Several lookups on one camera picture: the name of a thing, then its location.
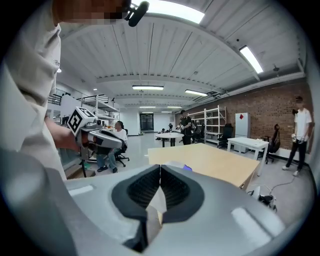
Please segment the black pants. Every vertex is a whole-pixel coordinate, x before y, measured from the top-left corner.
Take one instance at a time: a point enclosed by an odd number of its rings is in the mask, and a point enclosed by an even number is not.
[[[191,144],[191,134],[190,135],[184,135],[182,137],[182,142],[183,142],[183,145],[190,145]]]
[[[299,164],[297,170],[300,171],[304,165],[305,158],[306,158],[306,150],[307,150],[307,142],[304,141],[301,144],[299,144],[299,140],[296,140],[292,144],[292,149],[290,152],[290,156],[288,159],[288,162],[286,163],[286,167],[289,167],[291,165],[292,159],[294,159],[297,149],[299,148]]]

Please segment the white desk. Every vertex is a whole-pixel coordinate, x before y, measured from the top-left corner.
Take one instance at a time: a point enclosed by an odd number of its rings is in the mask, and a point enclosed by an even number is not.
[[[258,159],[259,150],[264,149],[263,158],[257,173],[257,175],[260,176],[262,173],[262,168],[264,167],[264,164],[266,161],[269,142],[253,139],[253,138],[245,138],[245,137],[228,138],[228,152],[230,152],[231,150],[231,144],[255,149],[255,153],[253,157],[254,160]]]
[[[174,146],[176,146],[176,139],[182,138],[185,135],[182,133],[179,133],[179,132],[166,132],[166,133],[156,134],[155,136],[162,139],[162,147],[164,148],[165,147],[165,139],[170,139],[170,146],[174,147]]]

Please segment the black shirt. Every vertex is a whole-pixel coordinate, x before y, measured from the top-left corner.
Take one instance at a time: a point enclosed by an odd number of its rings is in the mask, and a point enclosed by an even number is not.
[[[181,119],[181,124],[183,125],[183,126],[187,126],[189,123],[191,123],[191,118],[190,118],[190,116],[187,116],[187,117],[183,117],[182,119]],[[183,132],[183,134],[185,134],[185,135],[190,135],[191,134],[191,126],[190,127],[188,127],[187,129],[184,129],[182,132]]]

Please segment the man in white shirt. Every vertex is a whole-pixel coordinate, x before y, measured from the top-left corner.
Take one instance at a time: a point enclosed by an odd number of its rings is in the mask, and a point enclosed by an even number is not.
[[[299,164],[293,176],[297,176],[304,165],[307,150],[307,141],[309,138],[309,125],[312,122],[309,110],[304,108],[303,98],[300,96],[296,97],[295,103],[298,107],[298,111],[295,114],[294,118],[295,127],[294,134],[292,135],[292,149],[286,165],[282,167],[283,170],[289,170],[296,151],[297,149],[299,149]]]
[[[59,23],[115,21],[127,15],[129,4],[126,0],[48,0],[21,27],[4,58],[7,77],[19,89],[12,98],[21,99],[22,94],[26,106],[17,111],[30,119],[16,132],[15,150],[36,158],[46,168],[58,170],[63,180],[66,175],[56,148],[78,151],[79,147],[70,129],[46,117],[48,97],[56,93],[60,67]]]
[[[124,141],[125,146],[128,146],[127,132],[124,129],[123,122],[121,122],[121,121],[116,122],[114,127],[115,127],[114,133]],[[114,148],[113,150],[111,150],[111,152],[108,154],[108,156],[106,158],[109,162],[109,166],[112,170],[112,173],[114,173],[114,174],[118,172],[118,168],[116,166],[115,153],[119,152],[120,150],[121,150],[121,148]],[[99,166],[99,169],[97,170],[97,172],[99,172],[99,173],[108,169],[106,162],[105,162],[105,157],[106,157],[106,155],[102,155],[102,154],[96,155],[96,163]]]

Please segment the black cable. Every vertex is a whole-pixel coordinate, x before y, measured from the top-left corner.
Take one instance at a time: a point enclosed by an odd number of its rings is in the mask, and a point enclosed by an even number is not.
[[[290,182],[275,185],[273,188],[271,188],[271,191],[270,191],[269,195],[271,195],[272,191],[273,191],[276,187],[282,186],[282,185],[291,184],[294,180],[295,180],[295,176],[293,177],[293,179],[292,179]]]

